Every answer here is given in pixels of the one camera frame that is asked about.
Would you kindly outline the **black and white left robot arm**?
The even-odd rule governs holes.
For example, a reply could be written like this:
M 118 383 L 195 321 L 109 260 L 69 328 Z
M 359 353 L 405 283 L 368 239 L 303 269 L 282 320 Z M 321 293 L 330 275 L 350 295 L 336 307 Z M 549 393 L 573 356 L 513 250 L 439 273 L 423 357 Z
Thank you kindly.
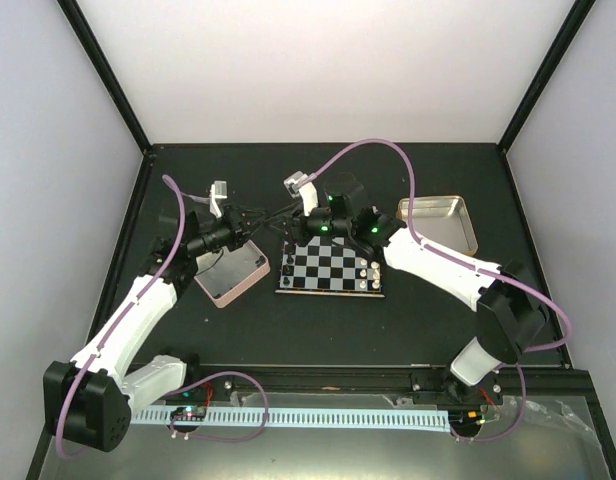
M 158 239 L 114 314 L 68 362 L 54 361 L 43 375 L 45 429 L 64 441 L 103 452 L 115 449 L 133 414 L 174 392 L 195 397 L 201 372 L 175 356 L 158 355 L 128 370 L 151 331 L 201 272 L 209 253 L 241 248 L 264 222 L 261 209 L 229 204 L 219 218 L 201 222 L 182 213 L 172 239 Z

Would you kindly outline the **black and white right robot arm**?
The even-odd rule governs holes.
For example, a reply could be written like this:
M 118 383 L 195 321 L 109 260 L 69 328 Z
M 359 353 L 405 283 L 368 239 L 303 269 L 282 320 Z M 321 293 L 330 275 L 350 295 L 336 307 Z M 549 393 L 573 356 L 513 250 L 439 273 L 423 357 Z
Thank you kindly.
M 348 248 L 371 268 L 420 278 L 475 313 L 474 335 L 442 379 L 449 400 L 467 402 L 489 373 L 520 360 L 546 322 L 537 291 L 521 280 L 521 264 L 481 261 L 417 233 L 411 223 L 372 206 L 352 175 L 335 182 L 322 205 L 313 180 L 297 171 L 284 181 L 297 201 L 278 218 L 288 245 L 304 248 L 320 238 L 332 248 Z

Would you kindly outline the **left circuit board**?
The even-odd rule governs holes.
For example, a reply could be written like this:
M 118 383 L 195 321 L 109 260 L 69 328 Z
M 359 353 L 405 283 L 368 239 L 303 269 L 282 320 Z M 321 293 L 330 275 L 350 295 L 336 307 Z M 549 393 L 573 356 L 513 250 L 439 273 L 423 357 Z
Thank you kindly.
M 172 422 L 202 422 L 207 409 L 204 406 L 179 406 L 170 414 Z

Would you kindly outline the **circuit board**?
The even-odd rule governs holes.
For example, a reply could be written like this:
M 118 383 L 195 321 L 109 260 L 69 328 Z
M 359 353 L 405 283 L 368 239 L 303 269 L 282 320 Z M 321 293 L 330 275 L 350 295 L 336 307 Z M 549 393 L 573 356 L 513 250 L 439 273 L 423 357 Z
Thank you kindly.
M 448 414 L 449 422 L 453 426 L 483 425 L 499 421 L 500 418 L 498 412 L 488 410 L 452 411 Z
M 204 406 L 179 406 L 170 414 L 172 422 L 202 422 L 207 409 Z

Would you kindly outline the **right circuit board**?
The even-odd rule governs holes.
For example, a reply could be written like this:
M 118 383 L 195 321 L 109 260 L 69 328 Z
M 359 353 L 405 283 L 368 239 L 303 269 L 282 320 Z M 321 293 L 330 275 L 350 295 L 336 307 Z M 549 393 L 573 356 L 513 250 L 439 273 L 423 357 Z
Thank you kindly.
M 500 418 L 498 412 L 488 410 L 452 411 L 448 414 L 449 422 L 453 426 L 483 425 L 499 421 Z

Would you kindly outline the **pink metal tin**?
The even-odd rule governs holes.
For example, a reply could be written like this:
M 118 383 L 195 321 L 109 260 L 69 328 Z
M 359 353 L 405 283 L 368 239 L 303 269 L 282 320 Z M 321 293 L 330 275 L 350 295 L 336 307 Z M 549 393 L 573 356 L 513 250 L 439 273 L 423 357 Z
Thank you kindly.
M 195 281 L 217 308 L 227 305 L 252 288 L 270 272 L 268 258 L 252 240 L 242 247 L 198 258 Z

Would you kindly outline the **black and white chessboard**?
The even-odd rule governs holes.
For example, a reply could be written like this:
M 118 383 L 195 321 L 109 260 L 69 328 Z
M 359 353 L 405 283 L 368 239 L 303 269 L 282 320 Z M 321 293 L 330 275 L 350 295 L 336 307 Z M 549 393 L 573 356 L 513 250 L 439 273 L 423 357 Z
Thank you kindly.
M 295 264 L 291 265 L 293 272 L 286 276 L 283 267 L 286 256 L 295 256 Z M 368 278 L 371 261 L 366 268 L 359 265 L 359 256 L 352 248 L 344 245 L 344 239 L 335 237 L 328 239 L 316 236 L 306 246 L 291 245 L 287 241 L 282 244 L 282 261 L 279 271 L 277 293 L 304 294 L 322 296 L 349 296 L 383 298 L 383 270 L 381 267 L 381 288 L 373 290 L 371 280 Z M 360 292 L 356 287 L 356 271 L 367 270 L 367 291 Z M 284 277 L 290 277 L 291 288 L 282 284 Z

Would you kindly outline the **gold metal tin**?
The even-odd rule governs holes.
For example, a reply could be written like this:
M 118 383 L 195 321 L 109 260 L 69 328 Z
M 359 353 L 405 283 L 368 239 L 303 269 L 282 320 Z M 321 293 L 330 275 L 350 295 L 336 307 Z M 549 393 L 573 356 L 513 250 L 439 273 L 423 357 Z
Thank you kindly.
M 477 253 L 478 242 L 468 209 L 458 195 L 416 197 L 412 223 L 419 236 L 466 256 Z

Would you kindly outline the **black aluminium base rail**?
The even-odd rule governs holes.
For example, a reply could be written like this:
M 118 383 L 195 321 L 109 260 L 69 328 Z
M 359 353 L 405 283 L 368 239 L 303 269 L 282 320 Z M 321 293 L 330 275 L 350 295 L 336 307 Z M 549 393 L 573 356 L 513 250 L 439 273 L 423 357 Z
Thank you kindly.
M 190 383 L 175 395 L 210 384 L 222 391 L 267 393 L 405 393 L 419 403 L 475 403 L 487 393 L 499 401 L 504 395 L 581 396 L 595 401 L 597 394 L 585 370 L 550 367 L 502 367 L 475 386 L 467 386 L 444 367 L 250 367 L 243 375 L 222 373 L 217 366 L 197 368 Z

